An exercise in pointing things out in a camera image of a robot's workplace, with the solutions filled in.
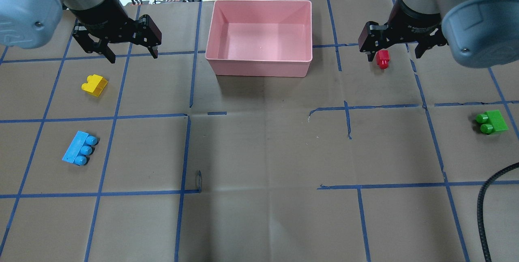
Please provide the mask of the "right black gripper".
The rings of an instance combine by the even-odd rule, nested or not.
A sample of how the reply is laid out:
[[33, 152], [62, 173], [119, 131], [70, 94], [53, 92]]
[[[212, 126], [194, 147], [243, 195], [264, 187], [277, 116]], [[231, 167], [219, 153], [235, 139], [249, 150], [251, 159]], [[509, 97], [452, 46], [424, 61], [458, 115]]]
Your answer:
[[415, 57], [420, 59], [426, 51], [436, 46], [448, 45], [443, 35], [439, 14], [421, 14], [404, 9], [393, 9], [388, 21], [380, 25], [368, 21], [358, 37], [358, 49], [373, 62], [378, 51], [397, 43], [417, 42]]

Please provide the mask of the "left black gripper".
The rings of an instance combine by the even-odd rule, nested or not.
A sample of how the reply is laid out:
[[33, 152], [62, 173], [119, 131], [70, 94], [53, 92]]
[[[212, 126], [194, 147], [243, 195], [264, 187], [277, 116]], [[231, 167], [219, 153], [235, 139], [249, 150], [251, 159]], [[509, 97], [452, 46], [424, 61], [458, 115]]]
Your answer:
[[124, 9], [108, 11], [72, 10], [77, 18], [73, 38], [88, 54], [103, 55], [115, 64], [116, 55], [109, 44], [135, 43], [146, 47], [152, 58], [158, 58], [158, 47], [163, 42], [163, 34], [150, 15], [143, 15], [136, 21]]

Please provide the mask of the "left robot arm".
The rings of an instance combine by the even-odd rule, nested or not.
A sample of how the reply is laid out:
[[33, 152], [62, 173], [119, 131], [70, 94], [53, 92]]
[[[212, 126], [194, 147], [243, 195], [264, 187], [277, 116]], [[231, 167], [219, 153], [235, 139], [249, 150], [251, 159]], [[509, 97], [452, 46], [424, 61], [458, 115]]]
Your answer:
[[85, 53], [104, 55], [113, 64], [109, 44], [128, 42], [158, 58], [160, 29], [147, 14], [131, 19], [120, 0], [0, 0], [1, 44], [24, 49], [48, 44], [64, 8], [76, 17], [72, 37]]

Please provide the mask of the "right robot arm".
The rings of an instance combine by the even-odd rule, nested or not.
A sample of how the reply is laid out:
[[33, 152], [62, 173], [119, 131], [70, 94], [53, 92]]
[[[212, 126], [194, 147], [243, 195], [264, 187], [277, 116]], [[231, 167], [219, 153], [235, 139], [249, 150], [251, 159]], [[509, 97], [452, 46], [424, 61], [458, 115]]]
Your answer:
[[519, 0], [395, 0], [388, 21], [369, 21], [358, 37], [360, 52], [417, 42], [415, 57], [448, 45], [453, 59], [469, 68], [518, 60]]

